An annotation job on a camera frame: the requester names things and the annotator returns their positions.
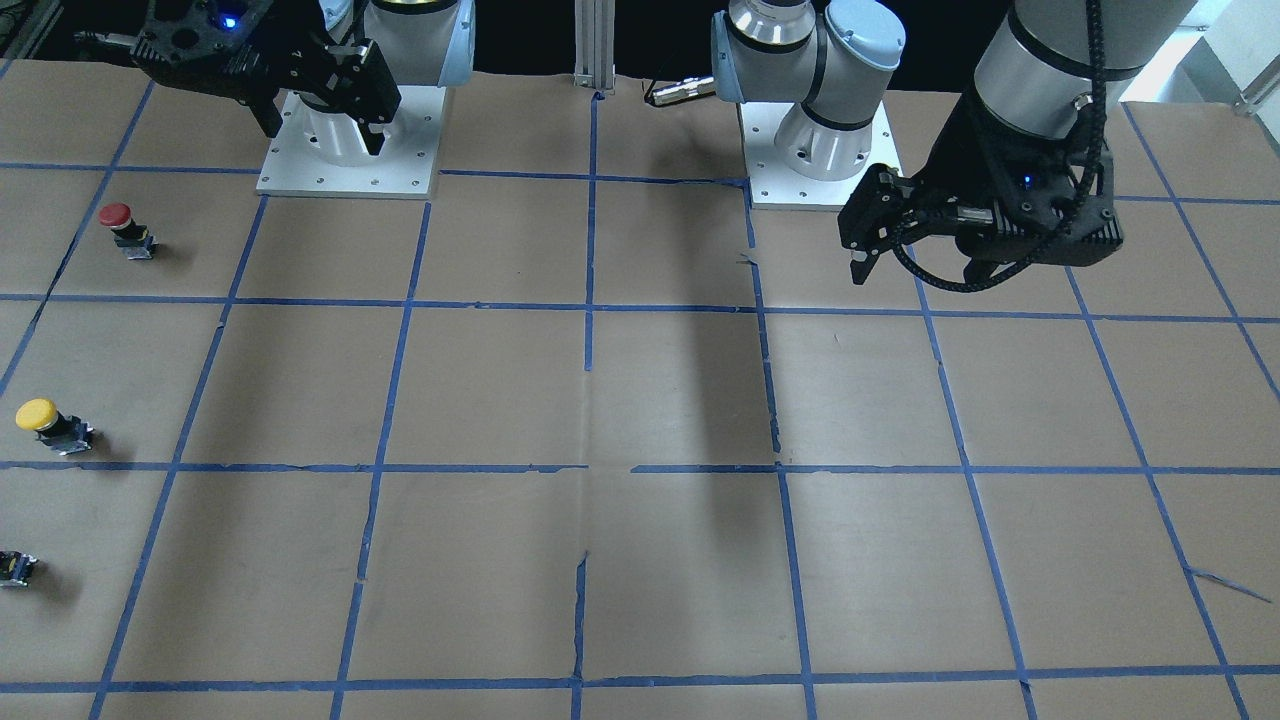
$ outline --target metal post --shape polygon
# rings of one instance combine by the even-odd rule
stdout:
[[[614,0],[576,0],[577,63],[573,82],[613,92]]]
[[[1271,64],[1253,78],[1249,87],[1240,91],[1240,99],[1234,105],[1235,114],[1242,118],[1257,114],[1258,106],[1275,92],[1276,87],[1280,87],[1280,55],[1276,55]]]

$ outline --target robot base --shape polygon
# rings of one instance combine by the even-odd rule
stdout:
[[[428,200],[435,186],[447,90],[401,87],[407,135],[374,161],[338,167],[315,152],[303,132],[302,99],[284,101],[284,127],[271,141],[257,178],[259,195],[283,197],[384,197]]]
[[[876,110],[876,119],[872,120],[876,141],[870,155],[854,177],[827,182],[792,170],[773,145],[773,136],[777,135],[782,118],[792,105],[794,102],[744,102],[739,106],[742,119],[742,150],[746,154],[748,176],[751,178],[754,208],[833,213],[849,202],[849,196],[854,193],[867,168],[876,163],[884,163],[891,168],[899,167],[897,145],[888,128],[884,105],[881,104]]]

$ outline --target yellow push button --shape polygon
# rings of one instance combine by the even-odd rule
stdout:
[[[51,400],[37,397],[19,407],[14,420],[24,430],[42,430],[58,421],[58,406]]]

